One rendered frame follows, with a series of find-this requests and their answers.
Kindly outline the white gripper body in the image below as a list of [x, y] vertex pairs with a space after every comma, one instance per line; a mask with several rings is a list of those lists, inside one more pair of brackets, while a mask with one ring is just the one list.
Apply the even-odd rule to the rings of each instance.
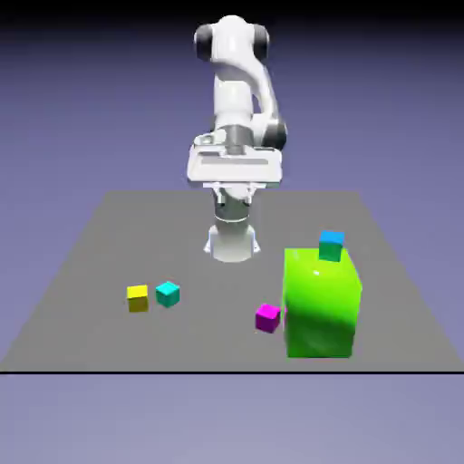
[[187, 177], [192, 183], [278, 184], [283, 177], [282, 153], [245, 146], [244, 155], [230, 155], [224, 145], [192, 145]]

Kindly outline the small blue cube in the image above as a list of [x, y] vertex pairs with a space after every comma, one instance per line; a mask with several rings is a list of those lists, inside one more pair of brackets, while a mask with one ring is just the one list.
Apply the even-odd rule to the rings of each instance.
[[340, 262], [343, 250], [344, 232], [323, 230], [319, 237], [319, 259]]

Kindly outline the small cyan cube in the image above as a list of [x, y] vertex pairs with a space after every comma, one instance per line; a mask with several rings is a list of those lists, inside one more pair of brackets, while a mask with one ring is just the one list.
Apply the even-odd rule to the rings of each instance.
[[176, 305], [180, 300], [180, 286], [166, 281], [155, 287], [155, 299], [158, 305], [165, 308]]

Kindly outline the small magenta cube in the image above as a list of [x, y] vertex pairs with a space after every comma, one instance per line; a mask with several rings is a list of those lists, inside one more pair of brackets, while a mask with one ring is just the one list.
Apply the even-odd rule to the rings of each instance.
[[255, 314], [255, 328], [273, 334], [281, 321], [281, 309], [270, 304], [261, 304]]

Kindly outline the small yellow cube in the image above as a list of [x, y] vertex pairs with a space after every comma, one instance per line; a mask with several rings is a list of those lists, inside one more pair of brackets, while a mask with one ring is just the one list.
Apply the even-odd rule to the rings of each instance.
[[149, 288], [147, 285], [130, 285], [127, 287], [126, 299], [131, 313], [148, 312]]

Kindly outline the large green box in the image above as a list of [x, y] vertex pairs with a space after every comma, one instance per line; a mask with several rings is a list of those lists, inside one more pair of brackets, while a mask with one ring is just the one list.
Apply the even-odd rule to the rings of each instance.
[[338, 261], [317, 248], [287, 248], [281, 305], [289, 358], [352, 356], [363, 284], [346, 249]]

